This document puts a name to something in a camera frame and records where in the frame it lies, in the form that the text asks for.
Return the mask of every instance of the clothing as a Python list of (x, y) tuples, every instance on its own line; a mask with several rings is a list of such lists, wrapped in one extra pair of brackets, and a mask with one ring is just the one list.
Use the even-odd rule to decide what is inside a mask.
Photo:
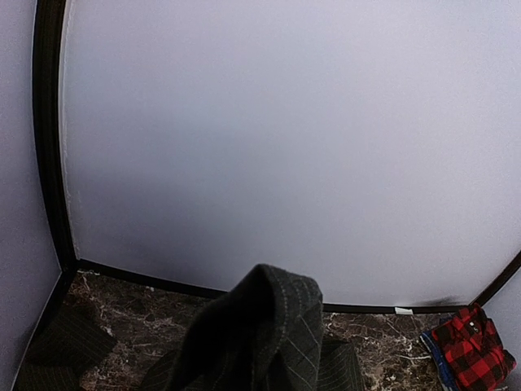
[(420, 336), (423, 344), (427, 350), (431, 353), (431, 356), (436, 363), (438, 370), (438, 378), (440, 379), (441, 387), (444, 391), (459, 391), (456, 385), (456, 380), (452, 374), (449, 363), (445, 360), (443, 352), (440, 350), (431, 332), (423, 332)]
[(475, 304), (432, 331), (460, 389), (494, 390), (515, 368), (491, 319)]
[(78, 391), (81, 375), (115, 345), (114, 338), (64, 305), (28, 347), (15, 391)]
[(157, 390), (333, 391), (364, 389), (352, 345), (322, 341), (317, 283), (256, 266), (191, 325), (140, 388)]

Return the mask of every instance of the floor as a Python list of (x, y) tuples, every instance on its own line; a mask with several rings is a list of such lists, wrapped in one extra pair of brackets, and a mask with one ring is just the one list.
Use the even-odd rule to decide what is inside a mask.
[[(207, 299), (80, 273), (66, 303), (118, 344), (82, 379), (86, 391), (137, 390), (148, 368), (178, 345)], [(357, 347), (368, 391), (441, 391), (436, 367), (418, 342), (438, 315), (324, 314), (326, 333)]]

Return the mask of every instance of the white label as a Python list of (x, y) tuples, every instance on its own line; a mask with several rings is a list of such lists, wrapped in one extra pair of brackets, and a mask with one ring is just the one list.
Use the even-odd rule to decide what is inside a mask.
[(394, 307), (394, 312), (396, 312), (396, 315), (414, 315), (412, 310), (401, 307)]

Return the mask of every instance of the red plaid shirt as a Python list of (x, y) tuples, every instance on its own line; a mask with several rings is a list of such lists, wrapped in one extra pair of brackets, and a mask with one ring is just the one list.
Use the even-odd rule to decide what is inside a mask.
[(491, 319), (475, 304), (433, 330), (462, 390), (491, 391), (515, 368)]

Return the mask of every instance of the dark pinstripe fabric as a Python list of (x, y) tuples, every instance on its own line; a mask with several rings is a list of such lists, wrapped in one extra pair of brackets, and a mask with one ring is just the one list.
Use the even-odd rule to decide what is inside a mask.
[(78, 378), (112, 351), (116, 340), (64, 306), (29, 346), (18, 391), (78, 391)]
[(350, 344), (322, 342), (322, 293), (307, 277), (256, 266), (191, 325), (142, 391), (363, 390)]

